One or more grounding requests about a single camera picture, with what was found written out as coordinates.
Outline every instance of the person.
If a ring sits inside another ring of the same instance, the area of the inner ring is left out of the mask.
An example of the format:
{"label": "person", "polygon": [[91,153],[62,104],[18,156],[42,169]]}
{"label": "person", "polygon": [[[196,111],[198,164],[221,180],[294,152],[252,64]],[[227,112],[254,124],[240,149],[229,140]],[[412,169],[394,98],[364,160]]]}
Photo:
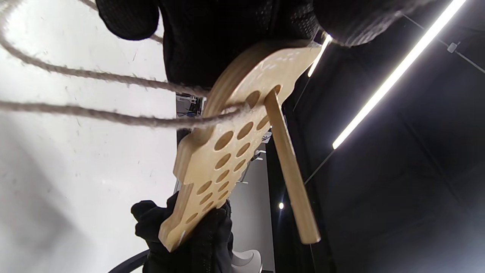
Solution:
{"label": "person", "polygon": [[[372,41],[402,14],[432,0],[96,0],[99,16],[116,36],[151,37],[164,27],[168,81],[210,88],[229,63],[263,40],[313,40],[324,30],[340,45]],[[191,238],[169,253],[158,239],[175,206],[133,205],[135,234],[149,247],[144,273],[229,273],[232,259],[230,204],[210,211]]]}

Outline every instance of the circular hole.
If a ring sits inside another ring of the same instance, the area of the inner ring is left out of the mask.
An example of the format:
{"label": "circular hole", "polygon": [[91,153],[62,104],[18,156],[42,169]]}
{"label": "circular hole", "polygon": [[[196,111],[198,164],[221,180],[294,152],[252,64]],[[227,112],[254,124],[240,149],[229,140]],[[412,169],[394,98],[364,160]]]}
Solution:
{"label": "circular hole", "polygon": [[243,155],[247,151],[247,149],[249,149],[249,146],[251,146],[251,143],[249,142],[244,144],[244,146],[242,146],[239,149],[238,153],[236,154],[236,157],[240,157],[241,155]]}
{"label": "circular hole", "polygon": [[212,181],[207,181],[206,183],[204,183],[197,191],[197,195],[201,195],[202,193],[204,193],[204,191],[206,191],[211,184],[212,184]]}
{"label": "circular hole", "polygon": [[219,188],[217,192],[221,192],[223,189],[225,189],[229,185],[229,181],[226,181],[222,186]]}
{"label": "circular hole", "polygon": [[218,150],[224,148],[229,143],[229,141],[231,141],[231,138],[232,138],[233,135],[234,135],[233,131],[229,131],[229,132],[223,134],[219,138],[219,140],[215,143],[214,149],[216,151],[218,151]]}
{"label": "circular hole", "polygon": [[191,217],[189,217],[187,219],[187,221],[185,221],[186,224],[190,223],[192,220],[194,220],[196,217],[197,217],[198,213],[194,213]]}
{"label": "circular hole", "polygon": [[214,201],[211,201],[209,204],[207,204],[207,206],[205,206],[202,212],[205,212],[206,210],[208,210],[213,204],[214,204]]}
{"label": "circular hole", "polygon": [[276,92],[276,95],[278,95],[280,91],[281,91],[281,85],[277,85],[273,87],[273,89],[271,89],[270,92]]}
{"label": "circular hole", "polygon": [[221,173],[221,175],[219,175],[219,177],[217,178],[216,183],[221,182],[228,174],[229,174],[229,170],[226,170],[225,172]]}
{"label": "circular hole", "polygon": [[256,130],[261,130],[266,124],[270,121],[270,118],[268,116],[265,116],[256,126]]}
{"label": "circular hole", "polygon": [[253,128],[254,123],[251,121],[247,123],[238,133],[238,139],[242,139],[243,137],[247,136],[247,134]]}
{"label": "circular hole", "polygon": [[221,196],[219,196],[219,200],[223,199],[228,193],[229,191],[226,190]]}
{"label": "circular hole", "polygon": [[231,154],[224,155],[221,159],[219,159],[219,162],[217,162],[217,164],[215,165],[215,169],[218,170],[222,168],[222,166],[224,166],[229,161],[230,158],[231,158]]}
{"label": "circular hole", "polygon": [[254,91],[253,93],[251,93],[247,98],[246,98],[246,102],[247,104],[249,104],[249,106],[251,108],[253,108],[256,103],[258,103],[258,100],[259,100],[259,96],[261,95],[261,92],[259,91]]}
{"label": "circular hole", "polygon": [[209,200],[209,198],[212,196],[212,192],[210,192],[208,195],[204,196],[204,198],[202,198],[202,200],[200,201],[199,205],[202,205],[203,203],[205,203],[207,200]]}
{"label": "circular hole", "polygon": [[246,159],[243,159],[241,162],[239,162],[234,168],[234,171],[239,170],[244,165],[245,162],[246,162]]}

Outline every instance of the ceiling light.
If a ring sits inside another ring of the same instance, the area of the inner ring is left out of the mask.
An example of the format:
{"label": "ceiling light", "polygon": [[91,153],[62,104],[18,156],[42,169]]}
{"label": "ceiling light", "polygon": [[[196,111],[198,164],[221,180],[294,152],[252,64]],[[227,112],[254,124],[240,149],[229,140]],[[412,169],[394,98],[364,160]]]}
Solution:
{"label": "ceiling light", "polygon": [[431,28],[424,34],[423,38],[416,44],[406,58],[399,64],[389,78],[376,91],[367,104],[360,110],[357,116],[347,125],[340,136],[332,144],[336,149],[342,142],[350,135],[350,133],[357,127],[357,125],[365,118],[367,114],[376,106],[376,104],[384,97],[384,95],[391,89],[391,87],[399,80],[404,72],[411,66],[423,50],[431,43],[436,35],[443,29],[458,9],[465,3],[466,0],[453,0],[446,10],[440,15],[438,20],[431,26]]}
{"label": "ceiling light", "polygon": [[320,53],[318,53],[317,58],[315,58],[315,61],[313,61],[313,64],[311,65],[310,70],[308,71],[308,77],[311,77],[311,75],[313,74],[315,67],[317,67],[318,61],[320,61],[320,58],[322,57],[323,52],[325,51],[325,49],[327,48],[328,44],[330,44],[331,41],[332,41],[332,36],[327,34],[325,37],[325,41],[323,41],[322,49],[320,49]]}

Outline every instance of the wooden plank with holes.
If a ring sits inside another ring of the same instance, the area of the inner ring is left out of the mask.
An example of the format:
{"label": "wooden plank with holes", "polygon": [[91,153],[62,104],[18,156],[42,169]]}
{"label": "wooden plank with holes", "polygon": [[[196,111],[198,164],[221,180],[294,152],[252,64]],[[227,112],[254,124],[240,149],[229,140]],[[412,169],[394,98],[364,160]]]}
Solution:
{"label": "wooden plank with holes", "polygon": [[[277,93],[283,102],[319,52],[320,47],[308,41],[260,43],[243,52],[222,73],[209,94],[203,116],[218,115],[244,102],[251,112],[207,129],[196,129],[180,142],[174,174],[182,186],[173,214],[159,231],[159,239],[168,251],[183,243],[207,212],[226,202],[269,130],[264,104],[267,95]],[[311,233],[302,238],[315,237]]]}

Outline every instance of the cable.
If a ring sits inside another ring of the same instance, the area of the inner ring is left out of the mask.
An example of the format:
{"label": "cable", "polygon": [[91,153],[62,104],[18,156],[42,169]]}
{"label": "cable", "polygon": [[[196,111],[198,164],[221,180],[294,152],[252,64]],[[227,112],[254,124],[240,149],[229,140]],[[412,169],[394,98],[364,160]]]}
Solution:
{"label": "cable", "polygon": [[[424,30],[424,27],[423,26],[421,26],[420,24],[418,24],[415,20],[411,19],[406,14],[403,14],[403,16],[406,17],[406,19],[408,19],[409,21],[411,21],[413,24],[415,24],[417,27],[419,27],[420,29]],[[450,47],[450,45],[448,45],[445,41],[441,40],[440,38],[436,38],[436,40],[438,42],[440,42],[441,44],[445,45],[446,48],[449,48]],[[481,73],[485,74],[485,69],[481,68],[478,64],[474,63],[472,60],[466,58],[463,54],[461,54],[457,50],[455,50],[455,51],[453,51],[451,53],[456,53],[458,56],[462,57],[465,61],[469,62],[472,66],[474,66],[476,69],[478,69]]]}

